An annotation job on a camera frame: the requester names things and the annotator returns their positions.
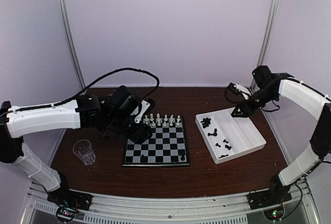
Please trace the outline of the black white chessboard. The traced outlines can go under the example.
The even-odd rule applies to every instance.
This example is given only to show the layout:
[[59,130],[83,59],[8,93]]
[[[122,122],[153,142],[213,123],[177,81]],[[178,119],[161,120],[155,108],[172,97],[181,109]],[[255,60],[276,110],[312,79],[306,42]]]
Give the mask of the black white chessboard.
[[[154,118],[154,122],[156,123],[156,127],[152,127],[150,121],[145,123],[151,127],[151,138],[142,144],[135,144],[131,140],[127,141],[122,166],[189,166],[190,157],[184,117],[178,115],[173,118],[173,121],[170,121],[168,117],[166,123],[161,118],[160,127],[157,126],[156,118]],[[180,151],[185,151],[185,161],[180,160]],[[142,155],[147,157],[146,162],[141,162]]]

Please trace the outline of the white plastic tray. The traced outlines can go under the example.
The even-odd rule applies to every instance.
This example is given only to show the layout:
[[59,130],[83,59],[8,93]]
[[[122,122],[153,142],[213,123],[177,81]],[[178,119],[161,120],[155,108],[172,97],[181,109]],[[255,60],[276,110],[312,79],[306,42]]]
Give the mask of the white plastic tray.
[[[266,144],[266,140],[251,119],[232,117],[233,110],[234,108],[227,108],[195,116],[195,123],[215,164],[256,152]],[[212,119],[211,124],[209,127],[203,128],[200,121],[206,117]],[[213,132],[215,128],[218,135],[216,137],[208,136],[207,133]],[[228,150],[225,145],[231,146],[232,149]],[[229,154],[229,156],[219,158],[223,154]]]

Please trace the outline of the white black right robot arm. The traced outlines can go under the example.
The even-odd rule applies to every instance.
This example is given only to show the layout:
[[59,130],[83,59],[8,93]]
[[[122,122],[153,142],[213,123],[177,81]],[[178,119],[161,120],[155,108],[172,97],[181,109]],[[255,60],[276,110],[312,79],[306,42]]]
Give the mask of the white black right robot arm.
[[235,83],[227,86],[227,92],[242,95],[241,100],[234,101],[232,117],[247,118],[269,102],[280,101],[286,106],[275,117],[279,130],[285,132],[282,137],[303,145],[297,157],[270,179],[265,200],[276,204],[298,179],[309,175],[330,154],[330,97],[289,73],[273,73],[266,65],[258,66],[252,75],[256,91]]

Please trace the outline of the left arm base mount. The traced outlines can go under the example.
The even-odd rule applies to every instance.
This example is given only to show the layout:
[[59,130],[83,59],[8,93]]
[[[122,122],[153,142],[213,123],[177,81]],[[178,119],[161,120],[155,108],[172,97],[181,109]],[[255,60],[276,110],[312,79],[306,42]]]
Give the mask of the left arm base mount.
[[48,191],[47,195],[47,200],[58,206],[55,217],[63,223],[74,220],[80,210],[88,211],[93,198],[90,194],[71,190],[69,191],[69,195],[64,197],[56,195],[55,192]]

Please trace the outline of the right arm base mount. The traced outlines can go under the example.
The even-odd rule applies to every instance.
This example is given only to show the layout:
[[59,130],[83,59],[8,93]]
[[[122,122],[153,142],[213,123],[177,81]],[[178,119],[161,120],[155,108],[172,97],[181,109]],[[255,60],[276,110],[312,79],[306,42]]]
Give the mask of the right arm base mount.
[[285,216],[284,203],[290,201],[292,196],[290,193],[274,196],[269,189],[266,189],[250,191],[247,199],[251,210],[262,210],[268,221],[276,222]]

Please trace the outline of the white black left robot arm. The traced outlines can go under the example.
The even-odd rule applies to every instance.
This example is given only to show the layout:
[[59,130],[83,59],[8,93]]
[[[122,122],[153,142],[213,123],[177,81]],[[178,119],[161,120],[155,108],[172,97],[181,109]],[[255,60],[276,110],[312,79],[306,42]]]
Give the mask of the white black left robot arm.
[[66,177],[36,156],[24,143],[24,135],[96,128],[102,134],[111,131],[141,144],[152,136],[142,118],[154,106],[152,99],[140,98],[123,85],[111,95],[83,94],[45,105],[19,107],[5,101],[1,106],[1,162],[17,166],[38,181],[53,201],[70,205],[76,198]]

